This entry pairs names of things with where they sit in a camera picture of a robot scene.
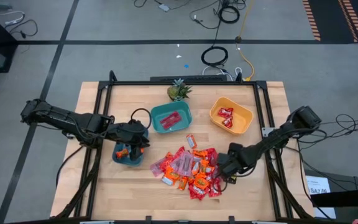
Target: wooden table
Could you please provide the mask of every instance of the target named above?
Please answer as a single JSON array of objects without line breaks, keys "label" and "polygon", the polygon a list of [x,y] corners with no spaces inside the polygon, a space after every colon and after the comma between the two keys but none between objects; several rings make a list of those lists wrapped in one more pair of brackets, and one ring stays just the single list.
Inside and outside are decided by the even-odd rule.
[{"label": "wooden table", "polygon": [[[98,82],[84,82],[77,102],[77,113],[92,113]],[[116,122],[128,122],[131,113],[137,108],[151,110],[154,106],[169,103],[168,86],[113,86],[108,115],[113,114]],[[272,105],[275,124],[284,123],[290,114],[287,97],[282,82],[268,82],[268,93]],[[240,136],[232,135],[210,121],[209,110],[214,102],[225,96],[248,108],[254,114],[249,129]],[[265,112],[263,94],[260,94]],[[93,220],[144,220],[151,215],[153,220],[228,220],[234,215],[241,220],[274,220],[272,197],[264,156],[258,161],[254,173],[229,185],[219,197],[190,200],[188,190],[169,187],[154,177],[149,166],[162,158],[168,151],[176,152],[179,147],[189,149],[186,135],[195,136],[198,149],[214,147],[218,152],[227,152],[230,142],[250,145],[259,142],[260,126],[251,86],[206,86],[193,87],[189,104],[193,122],[188,129],[171,134],[158,134],[150,127],[151,147],[146,148],[144,161],[139,167],[129,167],[112,161],[115,142],[104,141],[103,152],[94,198]],[[148,116],[139,112],[136,119],[147,125]],[[65,157],[78,148],[76,140],[67,144]],[[85,150],[67,162],[60,174],[51,215],[56,215],[70,201],[78,189]],[[300,161],[296,152],[285,150],[282,155],[289,190],[303,208],[313,215],[313,207],[303,191],[300,175]],[[282,216],[285,209],[281,191],[278,189]],[[81,214],[85,214],[88,192],[85,193]]]}]

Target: table frame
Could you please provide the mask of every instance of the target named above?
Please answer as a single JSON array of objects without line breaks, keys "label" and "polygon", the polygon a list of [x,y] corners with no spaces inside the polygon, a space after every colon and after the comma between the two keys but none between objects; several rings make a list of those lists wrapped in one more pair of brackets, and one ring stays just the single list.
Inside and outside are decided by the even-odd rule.
[{"label": "table frame", "polygon": [[[160,82],[150,82],[150,81],[118,81],[114,72],[110,71],[109,74],[109,80],[108,81],[99,81],[98,85],[98,92],[96,94],[96,101],[94,106],[93,113],[98,113],[100,106],[101,106],[101,97],[104,90],[107,91],[106,93],[106,99],[104,101],[104,108],[103,108],[103,115],[108,115],[109,111],[109,104],[111,100],[111,92],[113,86],[117,85],[171,85],[172,83],[170,81],[160,81]],[[254,89],[254,95],[255,95],[255,102],[256,102],[256,108],[257,108],[257,114],[259,119],[259,126],[260,126],[260,134],[263,138],[262,128],[265,128],[265,121],[264,121],[264,115],[262,110],[262,105],[260,101],[260,94],[259,89],[262,90],[264,94],[264,100],[266,105],[266,112],[268,117],[268,125],[271,128],[275,128],[275,123],[273,119],[273,112],[272,107],[270,104],[270,98],[269,98],[269,92],[267,89],[267,82],[266,81],[252,81],[252,82],[243,82],[242,75],[239,74],[234,82],[222,82],[222,81],[212,81],[212,82],[203,82],[203,81],[192,81],[192,82],[186,82],[187,85],[216,85],[216,86],[223,86],[223,85],[243,85],[243,86],[252,86]],[[81,179],[80,179],[80,186],[77,191],[77,193],[73,196],[73,198],[70,200],[70,203],[63,209],[59,215],[55,217],[51,217],[49,220],[38,220],[38,221],[30,221],[30,222],[20,222],[22,224],[41,224],[41,223],[61,223],[61,224],[71,224],[71,223],[81,223],[81,222],[87,222],[91,221],[92,217],[92,211],[93,211],[93,203],[94,203],[94,195],[96,192],[96,184],[98,181],[98,172],[99,172],[99,164],[101,159],[101,151],[103,148],[103,140],[98,140],[98,147],[96,148],[96,155],[94,157],[94,162],[91,170],[89,170],[90,162],[91,162],[91,151],[93,149],[86,148],[85,152],[85,159],[83,163],[83,169],[81,173]],[[314,218],[310,218],[311,216],[305,214],[305,211],[301,208],[299,203],[295,200],[293,195],[290,193],[290,191],[287,189],[287,182],[285,178],[285,172],[283,167],[282,158],[280,157],[280,152],[278,149],[274,149],[275,153],[275,161],[278,172],[275,171],[275,168],[273,166],[273,160],[270,156],[269,152],[265,153],[265,160],[267,165],[267,170],[269,171],[268,175],[268,181],[270,186],[270,193],[272,195],[272,203],[273,203],[273,209],[275,214],[275,221],[276,222],[285,222],[285,223],[322,223],[321,220],[316,220]],[[81,207],[83,202],[83,194],[85,190],[88,188],[90,184],[90,190],[89,190],[89,199],[86,207],[86,215],[81,216]],[[286,217],[283,218],[281,216],[278,196],[277,196],[277,189],[275,184],[277,184],[280,189],[283,192],[283,199],[284,199],[284,205],[286,210]],[[298,216],[300,218],[293,218],[293,212],[292,209],[296,211]],[[227,223],[227,221],[183,221],[185,223],[191,222],[191,223]],[[246,222],[237,222],[235,221],[234,217],[228,217],[228,222],[230,224],[234,223],[254,223],[252,221],[246,221]],[[108,223],[146,223],[151,224],[152,223],[152,217],[146,216],[145,220],[114,220],[113,222],[104,222],[100,221],[98,224],[108,224]],[[173,223],[172,221],[153,221],[153,223]],[[330,224],[334,222],[323,222],[324,224]]]}]

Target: gray floor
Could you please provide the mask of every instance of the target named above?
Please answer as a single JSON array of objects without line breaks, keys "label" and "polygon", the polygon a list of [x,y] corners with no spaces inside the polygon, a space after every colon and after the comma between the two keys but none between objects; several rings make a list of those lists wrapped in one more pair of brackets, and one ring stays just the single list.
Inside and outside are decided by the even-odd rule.
[{"label": "gray floor", "polygon": [[[13,2],[15,10],[26,11],[28,19],[39,23],[39,35],[32,39],[60,38],[72,0]],[[132,2],[80,0],[68,39],[214,37],[213,30],[205,30],[188,18],[190,11],[212,1],[193,1],[168,13],[158,9],[151,0],[141,9],[135,8]],[[164,2],[178,4],[170,0]],[[60,13],[52,16],[51,11]],[[217,22],[211,11],[197,13],[209,26]],[[240,26],[225,24],[219,38],[232,39]],[[244,33],[245,39],[313,39],[301,0],[256,1]],[[226,69],[234,73],[235,67],[242,67],[243,74],[248,74],[250,69],[235,46],[222,46],[229,51]],[[200,74],[204,68],[200,55],[208,47],[203,44],[65,45],[47,101],[73,110],[81,82],[106,80],[110,70],[114,70],[119,80]],[[19,122],[19,114],[26,100],[39,97],[56,50],[55,45],[31,45],[28,51],[21,53],[27,48],[27,45],[20,46],[10,72],[0,74],[0,206],[28,130]],[[240,48],[255,66],[254,80],[284,82],[291,110],[310,105],[324,121],[334,121],[341,113],[358,119],[358,45],[244,44]],[[211,53],[207,59],[221,56]],[[330,125],[323,129],[332,133],[339,128]],[[37,128],[6,222],[48,218],[55,193],[55,174],[62,163],[66,143],[59,132]],[[303,154],[305,160],[321,171],[358,176],[358,133],[329,139]]]}]

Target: yellow bowl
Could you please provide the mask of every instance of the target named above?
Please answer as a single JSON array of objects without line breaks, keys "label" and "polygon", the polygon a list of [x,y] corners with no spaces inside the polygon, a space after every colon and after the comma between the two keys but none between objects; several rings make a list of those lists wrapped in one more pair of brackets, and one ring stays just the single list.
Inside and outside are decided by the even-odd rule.
[{"label": "yellow bowl", "polygon": [[[218,115],[218,111],[221,108],[233,108],[233,127],[227,128],[222,122],[225,120]],[[227,99],[226,97],[220,97],[209,111],[211,121],[219,127],[229,131],[232,134],[243,134],[249,127],[254,115],[248,109],[238,105],[237,103]]]}]

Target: small pineapple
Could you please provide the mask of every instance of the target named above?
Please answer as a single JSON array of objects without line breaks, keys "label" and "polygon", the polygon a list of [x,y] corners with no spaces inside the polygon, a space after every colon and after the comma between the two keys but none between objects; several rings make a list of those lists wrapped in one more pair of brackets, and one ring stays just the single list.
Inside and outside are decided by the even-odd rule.
[{"label": "small pineapple", "polygon": [[180,101],[184,98],[189,98],[187,94],[191,92],[191,86],[186,86],[183,81],[181,78],[174,80],[173,85],[168,88],[167,93],[171,100]]}]

